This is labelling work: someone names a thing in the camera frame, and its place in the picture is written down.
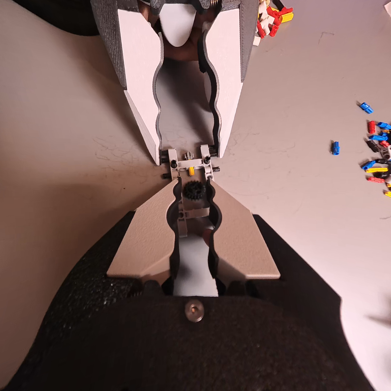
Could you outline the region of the grey lego assembly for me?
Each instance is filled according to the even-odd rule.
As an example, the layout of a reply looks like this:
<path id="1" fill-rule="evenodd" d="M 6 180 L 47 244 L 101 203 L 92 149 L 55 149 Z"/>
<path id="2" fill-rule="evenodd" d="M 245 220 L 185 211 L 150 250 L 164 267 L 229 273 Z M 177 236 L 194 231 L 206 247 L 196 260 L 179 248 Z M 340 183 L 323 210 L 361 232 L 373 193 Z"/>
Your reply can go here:
<path id="1" fill-rule="evenodd" d="M 187 222 L 190 219 L 208 217 L 209 203 L 206 191 L 199 201 L 190 201 L 183 197 L 183 187 L 189 181 L 200 181 L 206 185 L 208 180 L 214 179 L 214 173 L 220 171 L 220 167 L 213 166 L 213 159 L 217 158 L 214 145 L 203 144 L 200 146 L 200 157 L 188 151 L 179 155 L 174 148 L 161 152 L 161 163 L 169 165 L 168 173 L 163 174 L 164 179 L 178 179 L 181 183 L 181 198 L 178 202 L 178 232 L 181 238 L 188 234 Z"/>

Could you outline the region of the dark cloth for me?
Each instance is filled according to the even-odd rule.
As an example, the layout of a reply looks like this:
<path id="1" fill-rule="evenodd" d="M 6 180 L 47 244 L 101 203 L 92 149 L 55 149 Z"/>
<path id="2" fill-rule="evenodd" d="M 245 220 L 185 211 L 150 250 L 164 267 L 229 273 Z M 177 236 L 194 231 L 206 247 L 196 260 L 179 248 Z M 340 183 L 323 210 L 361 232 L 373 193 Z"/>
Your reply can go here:
<path id="1" fill-rule="evenodd" d="M 98 36 L 89 0 L 15 0 L 51 25 L 75 35 Z"/>

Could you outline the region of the pile of mixed coloured lego pieces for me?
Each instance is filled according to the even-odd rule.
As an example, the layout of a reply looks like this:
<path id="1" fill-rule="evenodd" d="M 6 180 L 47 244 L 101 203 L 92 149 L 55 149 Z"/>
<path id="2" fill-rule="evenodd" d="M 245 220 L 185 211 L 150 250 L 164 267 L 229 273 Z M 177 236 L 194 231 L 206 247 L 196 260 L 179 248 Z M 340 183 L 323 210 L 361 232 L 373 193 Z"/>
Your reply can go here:
<path id="1" fill-rule="evenodd" d="M 379 184 L 382 193 L 391 198 L 391 125 L 367 120 L 365 144 L 372 152 L 370 159 L 360 164 L 368 183 Z"/>

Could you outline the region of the pile of red white lego pieces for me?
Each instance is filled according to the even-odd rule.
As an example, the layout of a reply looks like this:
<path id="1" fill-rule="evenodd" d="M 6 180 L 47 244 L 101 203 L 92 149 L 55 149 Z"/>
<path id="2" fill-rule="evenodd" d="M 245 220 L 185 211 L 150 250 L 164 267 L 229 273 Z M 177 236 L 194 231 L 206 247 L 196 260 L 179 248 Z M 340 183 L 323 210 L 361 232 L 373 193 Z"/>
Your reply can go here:
<path id="1" fill-rule="evenodd" d="M 294 9 L 285 7 L 280 0 L 260 0 L 258 2 L 257 25 L 253 46 L 259 46 L 267 36 L 275 37 L 281 24 L 294 17 Z"/>

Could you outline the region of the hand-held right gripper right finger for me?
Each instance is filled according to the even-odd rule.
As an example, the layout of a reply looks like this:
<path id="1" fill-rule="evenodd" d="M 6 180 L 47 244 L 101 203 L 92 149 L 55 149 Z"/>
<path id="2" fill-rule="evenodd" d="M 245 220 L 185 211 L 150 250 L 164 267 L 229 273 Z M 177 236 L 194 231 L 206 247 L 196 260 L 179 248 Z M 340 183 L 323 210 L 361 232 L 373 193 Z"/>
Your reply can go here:
<path id="1" fill-rule="evenodd" d="M 228 288 L 249 280 L 278 280 L 281 276 L 251 211 L 213 180 L 206 185 L 209 220 L 208 267 Z"/>

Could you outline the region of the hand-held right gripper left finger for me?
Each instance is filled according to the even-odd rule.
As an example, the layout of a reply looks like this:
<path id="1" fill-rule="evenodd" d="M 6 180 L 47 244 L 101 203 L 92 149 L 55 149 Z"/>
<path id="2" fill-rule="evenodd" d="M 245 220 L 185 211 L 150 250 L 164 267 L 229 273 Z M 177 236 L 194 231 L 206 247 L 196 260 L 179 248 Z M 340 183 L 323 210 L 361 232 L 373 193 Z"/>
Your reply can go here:
<path id="1" fill-rule="evenodd" d="M 176 279 L 181 191 L 181 179 L 174 179 L 136 209 L 107 276 L 142 283 L 154 280 L 160 285 Z"/>

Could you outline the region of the person's left hand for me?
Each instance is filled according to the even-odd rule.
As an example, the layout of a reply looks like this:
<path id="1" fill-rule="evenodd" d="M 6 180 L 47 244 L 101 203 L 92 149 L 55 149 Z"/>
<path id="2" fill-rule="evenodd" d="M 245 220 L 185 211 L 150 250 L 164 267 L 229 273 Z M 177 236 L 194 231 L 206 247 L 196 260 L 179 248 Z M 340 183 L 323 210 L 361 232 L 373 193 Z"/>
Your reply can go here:
<path id="1" fill-rule="evenodd" d="M 194 27 L 188 40 L 179 47 L 173 46 L 163 36 L 164 58 L 175 61 L 198 61 L 198 40 L 202 35 L 202 29 Z"/>

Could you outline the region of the black lego gear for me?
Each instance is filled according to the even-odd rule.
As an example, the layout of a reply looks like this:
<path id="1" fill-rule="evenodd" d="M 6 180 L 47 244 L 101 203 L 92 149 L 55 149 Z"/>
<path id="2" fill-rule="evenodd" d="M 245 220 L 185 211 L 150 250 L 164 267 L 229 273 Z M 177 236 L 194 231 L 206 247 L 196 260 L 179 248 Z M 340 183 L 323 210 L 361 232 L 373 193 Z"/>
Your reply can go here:
<path id="1" fill-rule="evenodd" d="M 183 187 L 183 197 L 191 201 L 199 201 L 205 194 L 205 185 L 200 181 L 189 181 Z"/>

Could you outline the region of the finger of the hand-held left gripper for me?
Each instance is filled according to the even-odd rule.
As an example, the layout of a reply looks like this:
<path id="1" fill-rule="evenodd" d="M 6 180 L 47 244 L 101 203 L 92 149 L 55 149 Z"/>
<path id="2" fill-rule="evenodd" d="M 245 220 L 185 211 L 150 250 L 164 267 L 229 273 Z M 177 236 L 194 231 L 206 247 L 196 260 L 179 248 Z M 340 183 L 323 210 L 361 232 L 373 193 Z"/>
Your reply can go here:
<path id="1" fill-rule="evenodd" d="M 222 158 L 232 131 L 242 90 L 239 8 L 220 12 L 199 40 L 199 60 L 208 75 L 213 141 Z"/>
<path id="2" fill-rule="evenodd" d="M 125 96 L 146 147 L 161 165 L 161 106 L 156 81 L 164 61 L 162 33 L 157 33 L 140 12 L 118 10 L 125 71 Z"/>

